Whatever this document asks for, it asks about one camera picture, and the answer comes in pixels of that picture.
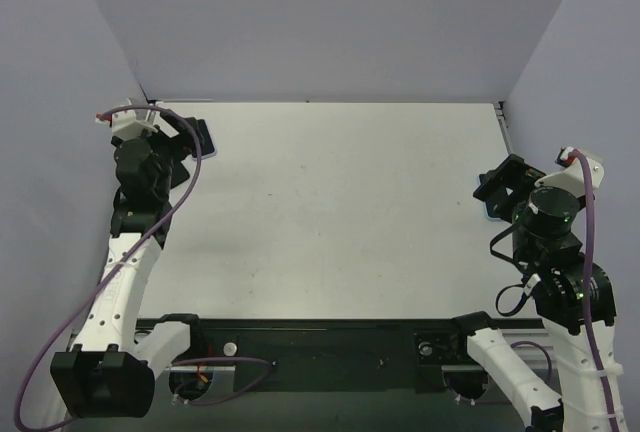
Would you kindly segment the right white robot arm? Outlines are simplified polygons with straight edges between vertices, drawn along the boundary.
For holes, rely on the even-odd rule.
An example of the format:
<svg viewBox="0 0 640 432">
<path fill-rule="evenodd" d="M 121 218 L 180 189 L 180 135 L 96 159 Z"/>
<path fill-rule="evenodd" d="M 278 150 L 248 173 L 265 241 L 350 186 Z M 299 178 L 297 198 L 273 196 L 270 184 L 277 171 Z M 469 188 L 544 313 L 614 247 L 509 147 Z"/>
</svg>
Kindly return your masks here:
<svg viewBox="0 0 640 432">
<path fill-rule="evenodd" d="M 516 315 L 532 300 L 553 349 L 561 390 L 555 392 L 507 343 L 485 312 L 454 318 L 449 354 L 473 360 L 509 400 L 528 431 L 626 431 L 615 359 L 616 305 L 606 272 L 594 261 L 600 160 L 574 147 L 546 174 L 511 154 L 481 179 L 473 196 L 491 205 L 508 228 L 491 244 L 512 240 L 493 257 L 522 279 Z"/>
</svg>

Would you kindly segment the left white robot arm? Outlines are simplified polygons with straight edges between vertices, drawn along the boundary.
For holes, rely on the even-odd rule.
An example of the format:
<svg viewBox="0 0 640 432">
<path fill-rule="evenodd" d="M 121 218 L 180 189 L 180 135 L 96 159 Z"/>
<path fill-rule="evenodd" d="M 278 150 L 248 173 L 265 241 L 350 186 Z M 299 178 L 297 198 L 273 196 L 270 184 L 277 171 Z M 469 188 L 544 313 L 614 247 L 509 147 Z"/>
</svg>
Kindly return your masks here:
<svg viewBox="0 0 640 432">
<path fill-rule="evenodd" d="M 156 381 L 171 361 L 192 364 L 206 349 L 190 321 L 167 318 L 142 342 L 136 323 L 152 268 L 164 249 L 173 188 L 194 184 L 184 166 L 215 153 L 202 119 L 163 114 L 175 130 L 168 136 L 151 118 L 121 124 L 117 113 L 112 143 L 116 179 L 109 253 L 90 301 L 87 319 L 70 349 L 54 355 L 50 373 L 73 418 L 144 416 Z"/>
</svg>

